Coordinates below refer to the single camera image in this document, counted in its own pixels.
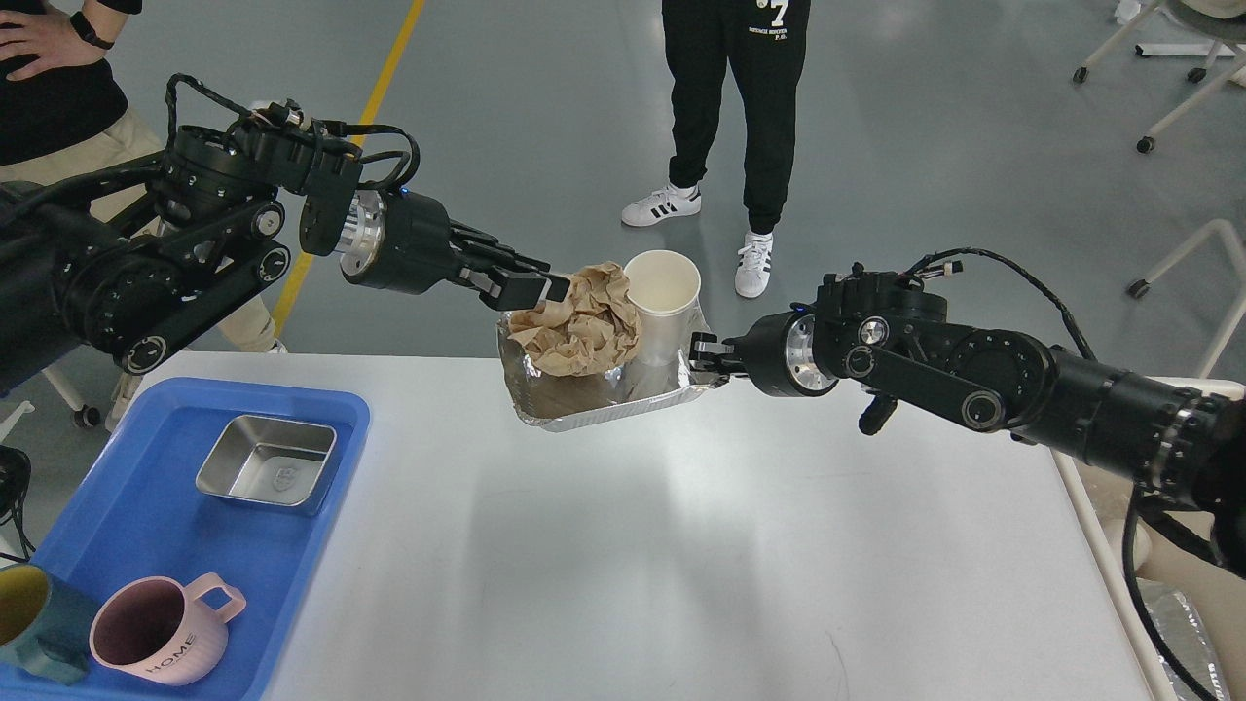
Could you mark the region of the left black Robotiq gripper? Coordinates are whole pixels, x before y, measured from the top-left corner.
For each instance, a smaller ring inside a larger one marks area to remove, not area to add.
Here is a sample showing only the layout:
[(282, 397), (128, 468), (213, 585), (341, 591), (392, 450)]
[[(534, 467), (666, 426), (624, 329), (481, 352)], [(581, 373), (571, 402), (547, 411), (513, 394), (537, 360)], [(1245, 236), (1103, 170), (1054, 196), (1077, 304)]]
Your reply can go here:
[(417, 296), (446, 280), (473, 289), (498, 313), (562, 303), (572, 283), (549, 274), (548, 261), (522, 256), (451, 219), (439, 200), (407, 191), (358, 191), (336, 252), (348, 283)]

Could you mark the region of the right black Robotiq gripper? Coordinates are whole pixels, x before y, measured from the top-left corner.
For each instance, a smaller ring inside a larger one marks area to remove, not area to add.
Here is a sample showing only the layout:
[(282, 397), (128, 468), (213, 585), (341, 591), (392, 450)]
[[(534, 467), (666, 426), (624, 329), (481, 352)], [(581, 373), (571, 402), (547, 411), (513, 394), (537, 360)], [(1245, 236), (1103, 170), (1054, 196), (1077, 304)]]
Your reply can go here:
[(699, 383), (751, 379), (770, 396), (824, 396), (839, 379), (824, 374), (816, 364), (815, 320), (809, 311), (792, 311), (758, 319), (744, 336), (720, 339), (713, 332), (692, 332), (693, 374)]

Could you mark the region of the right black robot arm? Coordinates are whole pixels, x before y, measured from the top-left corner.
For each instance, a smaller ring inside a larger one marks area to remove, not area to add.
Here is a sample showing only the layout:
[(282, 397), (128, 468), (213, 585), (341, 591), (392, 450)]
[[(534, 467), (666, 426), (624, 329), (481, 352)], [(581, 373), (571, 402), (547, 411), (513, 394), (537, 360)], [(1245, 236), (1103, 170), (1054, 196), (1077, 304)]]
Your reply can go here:
[(961, 270), (959, 252), (906, 271), (829, 274), (815, 301), (758, 319), (745, 336), (694, 332), (692, 369), (751, 379), (771, 396), (822, 396), (854, 379), (876, 435), (900, 402), (977, 433), (1004, 430), (1133, 483), (1125, 527), (1244, 574), (1244, 402), (1099, 364), (1068, 310), (1077, 351), (1015, 331), (947, 322), (925, 281)]

